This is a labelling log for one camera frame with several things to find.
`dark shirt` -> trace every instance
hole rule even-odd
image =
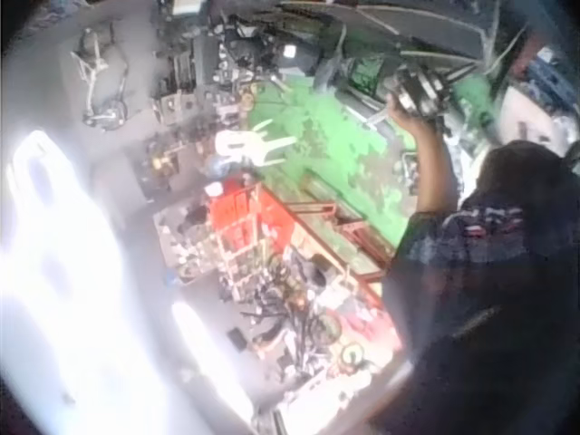
[[[577,391],[580,188],[415,214],[383,283],[414,363],[384,433],[554,433]]]

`green floor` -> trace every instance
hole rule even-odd
[[[281,198],[296,200],[301,197],[298,183],[309,169],[398,246],[415,205],[415,199],[407,195],[393,173],[401,150],[390,146],[377,132],[365,129],[332,94],[313,94],[311,79],[296,77],[287,83],[293,91],[284,95],[267,85],[250,116],[252,125],[274,120],[267,127],[269,138],[298,138],[286,149],[285,163],[262,171],[266,184]],[[485,81],[466,80],[459,91],[466,100],[475,102],[475,113],[488,110]],[[405,148],[414,147],[405,131],[398,133]]]

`white plastic chair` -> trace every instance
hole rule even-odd
[[[261,131],[272,120],[262,121],[252,130],[222,130],[216,134],[216,153],[230,158],[230,161],[241,162],[249,160],[256,167],[264,167],[282,163],[285,159],[266,161],[266,156],[273,150],[288,147],[296,143],[294,136],[287,138],[264,140],[267,135]]]

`man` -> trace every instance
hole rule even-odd
[[[457,210],[440,136],[389,100],[417,142],[417,212],[384,282],[414,371],[380,433],[555,433],[577,391],[580,187],[551,151],[492,150]]]

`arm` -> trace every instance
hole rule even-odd
[[[419,160],[418,212],[445,212],[457,209],[457,182],[450,155],[442,137],[426,121],[407,114],[389,95],[391,118],[408,131],[417,144]]]

